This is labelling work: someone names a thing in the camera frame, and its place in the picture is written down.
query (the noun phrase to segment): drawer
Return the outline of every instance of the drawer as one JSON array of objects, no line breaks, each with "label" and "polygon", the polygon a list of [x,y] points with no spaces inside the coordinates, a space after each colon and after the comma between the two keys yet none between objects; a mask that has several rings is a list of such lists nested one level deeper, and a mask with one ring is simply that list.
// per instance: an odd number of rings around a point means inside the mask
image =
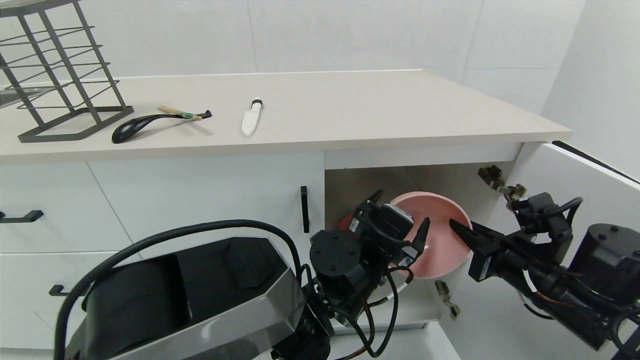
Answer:
[{"label": "drawer", "polygon": [[84,162],[0,166],[0,211],[7,218],[32,210],[32,223],[0,224],[0,252],[120,250],[131,244]]},{"label": "drawer", "polygon": [[[91,161],[89,166],[134,241],[202,222],[260,220],[289,234],[308,263],[309,237],[324,227],[322,152]],[[309,233],[303,229],[301,186],[308,190]],[[233,236],[268,236],[291,264],[282,240],[254,229],[192,234],[141,254],[147,258]]]},{"label": "drawer", "polygon": [[[0,347],[52,348],[53,328],[64,297],[49,295],[51,286],[70,290],[82,276],[114,252],[0,255]],[[129,262],[140,259],[129,258]],[[77,301],[67,335],[82,322]]]}]

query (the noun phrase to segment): drawer handle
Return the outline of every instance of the drawer handle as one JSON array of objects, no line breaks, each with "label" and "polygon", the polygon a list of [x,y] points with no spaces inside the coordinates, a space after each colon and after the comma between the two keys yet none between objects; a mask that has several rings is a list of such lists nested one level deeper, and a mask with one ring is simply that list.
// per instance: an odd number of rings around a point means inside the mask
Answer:
[{"label": "drawer handle", "polygon": [[[62,291],[64,289],[65,289],[64,286],[56,284],[54,286],[51,286],[51,289],[49,290],[49,295],[51,295],[51,296],[67,296],[67,295],[69,295],[69,293]],[[87,289],[84,289],[84,291],[82,292],[82,294],[80,294],[80,296],[85,296],[86,295],[86,291],[87,291]]]},{"label": "drawer handle", "polygon": [[8,218],[6,215],[0,211],[0,223],[2,224],[16,224],[19,222],[34,222],[42,217],[44,213],[42,210],[31,210],[27,215],[24,215],[21,218]]},{"label": "drawer handle", "polygon": [[309,233],[309,200],[307,196],[307,187],[300,187],[300,200],[302,201],[302,226],[305,234]]}]

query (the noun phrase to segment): black spoon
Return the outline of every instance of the black spoon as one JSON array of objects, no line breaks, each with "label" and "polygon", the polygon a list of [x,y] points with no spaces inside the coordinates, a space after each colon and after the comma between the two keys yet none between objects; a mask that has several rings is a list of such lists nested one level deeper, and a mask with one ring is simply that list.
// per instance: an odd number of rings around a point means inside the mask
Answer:
[{"label": "black spoon", "polygon": [[[207,110],[205,113],[197,114],[198,116],[206,119],[208,117],[212,117],[211,111]],[[124,122],[120,126],[116,127],[113,131],[113,135],[111,135],[111,142],[113,143],[121,143],[127,141],[130,137],[135,135],[138,131],[142,130],[143,127],[149,125],[153,120],[161,119],[164,117],[171,117],[176,119],[184,119],[180,115],[173,114],[155,114],[155,115],[146,115],[142,117],[136,117],[135,119],[131,119],[127,122]]]}]

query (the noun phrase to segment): pink bowl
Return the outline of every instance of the pink bowl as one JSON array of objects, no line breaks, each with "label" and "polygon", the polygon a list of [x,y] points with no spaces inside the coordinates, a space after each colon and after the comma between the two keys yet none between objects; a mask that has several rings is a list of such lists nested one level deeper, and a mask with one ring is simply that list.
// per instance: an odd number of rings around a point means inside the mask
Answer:
[{"label": "pink bowl", "polygon": [[412,241],[424,218],[431,225],[421,257],[410,267],[416,278],[435,279],[455,270],[469,254],[469,248],[449,227],[449,219],[471,228],[471,220],[455,202],[434,193],[410,192],[391,201],[413,217],[413,229],[405,240]]}]

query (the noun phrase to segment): beige countertop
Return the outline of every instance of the beige countertop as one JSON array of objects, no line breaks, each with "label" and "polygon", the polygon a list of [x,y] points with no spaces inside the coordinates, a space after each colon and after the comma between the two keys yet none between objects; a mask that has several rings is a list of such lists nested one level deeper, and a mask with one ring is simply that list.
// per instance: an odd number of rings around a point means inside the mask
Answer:
[{"label": "beige countertop", "polygon": [[[97,90],[92,86],[89,92]],[[213,118],[156,120],[121,144],[111,143],[111,134],[124,120],[80,141],[20,143],[17,135],[36,123],[13,105],[0,109],[0,163],[538,142],[571,135],[554,122],[422,70],[127,78],[118,88],[135,109],[127,119],[158,113],[159,105],[211,110]],[[256,96],[264,107],[255,134],[245,138],[240,123]],[[77,94],[72,98],[78,102]],[[36,102],[60,104],[56,92]],[[107,91],[94,104],[117,102]],[[51,120],[64,111],[41,114]],[[47,133],[78,132],[88,120]]]}]

